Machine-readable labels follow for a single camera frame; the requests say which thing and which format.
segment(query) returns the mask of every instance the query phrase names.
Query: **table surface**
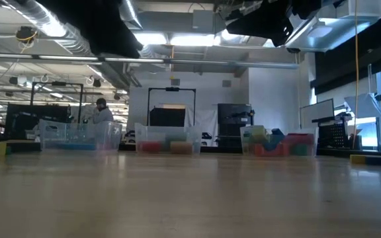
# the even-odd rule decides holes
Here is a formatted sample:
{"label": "table surface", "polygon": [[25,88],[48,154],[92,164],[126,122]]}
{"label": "table surface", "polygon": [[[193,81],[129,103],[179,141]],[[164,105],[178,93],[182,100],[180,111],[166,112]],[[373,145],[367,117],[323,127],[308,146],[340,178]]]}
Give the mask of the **table surface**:
{"label": "table surface", "polygon": [[381,167],[45,151],[0,157],[0,237],[381,237]]}

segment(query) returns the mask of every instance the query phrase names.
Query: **fluorescent light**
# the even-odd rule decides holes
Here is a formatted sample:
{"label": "fluorescent light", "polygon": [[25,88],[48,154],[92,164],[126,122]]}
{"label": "fluorescent light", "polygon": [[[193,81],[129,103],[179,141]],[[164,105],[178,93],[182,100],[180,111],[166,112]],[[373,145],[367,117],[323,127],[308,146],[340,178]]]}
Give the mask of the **fluorescent light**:
{"label": "fluorescent light", "polygon": [[239,37],[239,35],[236,35],[236,34],[230,34],[230,33],[228,32],[227,29],[224,29],[224,30],[222,31],[222,38],[223,38],[224,40],[233,40],[234,38],[237,38],[237,37]]}
{"label": "fluorescent light", "polygon": [[174,46],[213,46],[214,35],[177,35],[171,39]]}
{"label": "fluorescent light", "polygon": [[135,33],[134,35],[143,45],[167,43],[167,39],[165,39],[165,36],[162,33]]}
{"label": "fluorescent light", "polygon": [[127,91],[124,90],[124,89],[120,89],[120,90],[117,90],[117,93],[120,93],[120,94],[127,94]]}
{"label": "fluorescent light", "polygon": [[53,59],[53,60],[89,60],[89,61],[98,61],[96,57],[85,57],[85,56],[39,56],[41,59]]}
{"label": "fluorescent light", "polygon": [[59,94],[59,93],[51,93],[52,96],[54,97],[58,97],[58,98],[62,98],[63,95]]}
{"label": "fluorescent light", "polygon": [[26,82],[26,86],[25,87],[28,88],[28,89],[31,89],[32,88],[32,83]]}
{"label": "fluorescent light", "polygon": [[42,87],[44,90],[47,90],[48,92],[52,92],[52,89],[49,89],[47,87]]}
{"label": "fluorescent light", "polygon": [[107,106],[126,106],[124,103],[108,102]]}
{"label": "fluorescent light", "polygon": [[124,117],[122,117],[122,116],[114,115],[113,117],[114,117],[115,119],[120,119],[120,120],[123,121],[123,122],[127,122],[127,118],[124,118]]}

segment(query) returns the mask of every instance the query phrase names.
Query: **green block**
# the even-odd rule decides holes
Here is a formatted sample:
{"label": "green block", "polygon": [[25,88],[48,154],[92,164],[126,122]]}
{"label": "green block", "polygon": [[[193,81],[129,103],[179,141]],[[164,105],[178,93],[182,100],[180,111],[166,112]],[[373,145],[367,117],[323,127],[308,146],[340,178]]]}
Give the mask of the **green block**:
{"label": "green block", "polygon": [[308,148],[308,145],[304,144],[294,145],[290,149],[290,154],[296,156],[308,156]]}

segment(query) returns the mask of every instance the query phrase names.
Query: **person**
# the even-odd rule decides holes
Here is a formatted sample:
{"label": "person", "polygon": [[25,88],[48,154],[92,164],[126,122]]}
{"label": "person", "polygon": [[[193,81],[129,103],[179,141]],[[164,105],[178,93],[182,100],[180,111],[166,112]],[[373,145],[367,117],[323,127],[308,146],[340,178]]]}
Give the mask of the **person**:
{"label": "person", "polygon": [[97,100],[97,107],[95,108],[95,113],[92,117],[92,120],[94,124],[98,124],[99,122],[113,122],[114,121],[112,112],[106,106],[105,99]]}

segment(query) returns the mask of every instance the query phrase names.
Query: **plastic storage bin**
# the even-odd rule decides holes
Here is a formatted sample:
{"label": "plastic storage bin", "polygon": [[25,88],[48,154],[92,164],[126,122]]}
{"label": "plastic storage bin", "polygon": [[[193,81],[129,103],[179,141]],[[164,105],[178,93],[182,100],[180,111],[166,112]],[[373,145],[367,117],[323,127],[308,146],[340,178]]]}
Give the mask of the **plastic storage bin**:
{"label": "plastic storage bin", "polygon": [[118,150],[122,125],[114,122],[99,124],[66,124],[39,122],[42,149]]}
{"label": "plastic storage bin", "polygon": [[289,149],[289,155],[315,156],[317,154],[318,128],[289,133],[282,143]]}
{"label": "plastic storage bin", "polygon": [[244,155],[251,156],[314,156],[316,154],[316,138],[317,130],[315,129],[299,131],[285,136],[267,134],[263,126],[241,128],[242,152]]}
{"label": "plastic storage bin", "polygon": [[201,129],[135,124],[136,151],[140,153],[199,154]]}

